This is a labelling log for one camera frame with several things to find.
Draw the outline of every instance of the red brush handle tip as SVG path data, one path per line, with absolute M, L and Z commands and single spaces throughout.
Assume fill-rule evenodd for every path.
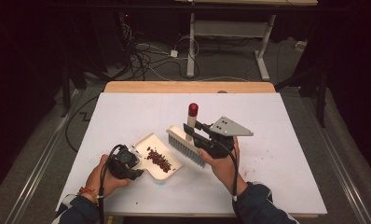
M 198 114 L 198 105 L 195 103 L 192 103 L 188 107 L 188 116 L 196 117 Z

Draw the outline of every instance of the person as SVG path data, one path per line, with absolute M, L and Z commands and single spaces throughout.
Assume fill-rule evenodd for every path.
M 232 154 L 240 162 L 240 149 L 238 138 L 234 137 Z M 233 192 L 235 166 L 232 159 L 213 159 L 209 153 L 199 149 L 199 155 L 211 165 L 214 175 L 224 184 L 229 192 Z M 67 223 L 96 223 L 99 220 L 99 210 L 96 201 L 100 186 L 101 170 L 108 156 L 102 155 L 101 160 L 90 173 L 86 187 L 78 195 L 67 195 L 58 210 L 57 217 L 52 224 Z M 104 178 L 104 197 L 109 196 L 118 188 L 125 188 L 131 183 L 129 179 L 117 179 L 110 172 Z M 245 224 L 293 224 L 298 223 L 293 217 L 277 208 L 271 200 L 271 191 L 262 183 L 246 182 L 241 175 L 237 176 L 237 209 L 238 214 Z

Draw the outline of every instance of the bracelet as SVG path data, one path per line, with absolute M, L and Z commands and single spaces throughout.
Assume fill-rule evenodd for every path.
M 94 190 L 95 189 L 87 189 L 87 188 L 81 187 L 77 195 L 80 195 L 82 193 L 88 193 L 90 194 L 90 196 L 92 196 L 93 200 L 95 201 L 95 204 L 98 205 L 99 204 L 98 197 L 96 196 L 96 194 L 93 193 Z

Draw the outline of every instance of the brush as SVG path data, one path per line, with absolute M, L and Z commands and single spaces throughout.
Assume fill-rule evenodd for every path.
M 187 118 L 187 125 L 189 127 L 195 127 L 197 114 L 198 105 L 195 103 L 190 104 L 188 107 Z M 183 130 L 174 125 L 166 130 L 166 133 L 169 135 L 169 144 L 171 144 L 172 147 L 176 148 L 183 155 L 191 159 L 194 163 L 200 165 L 201 167 L 205 167 L 206 162 L 200 157 L 198 148 L 194 146 L 194 140 L 192 139 L 191 135 L 185 133 Z

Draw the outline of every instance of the blue sleeve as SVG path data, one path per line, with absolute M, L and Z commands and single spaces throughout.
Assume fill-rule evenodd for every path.
M 272 203 L 269 188 L 260 183 L 248 182 L 247 189 L 238 197 L 238 211 L 244 224 L 251 223 L 298 223 L 293 217 Z
M 88 224 L 98 220 L 98 206 L 87 198 L 69 194 L 62 200 L 52 224 Z

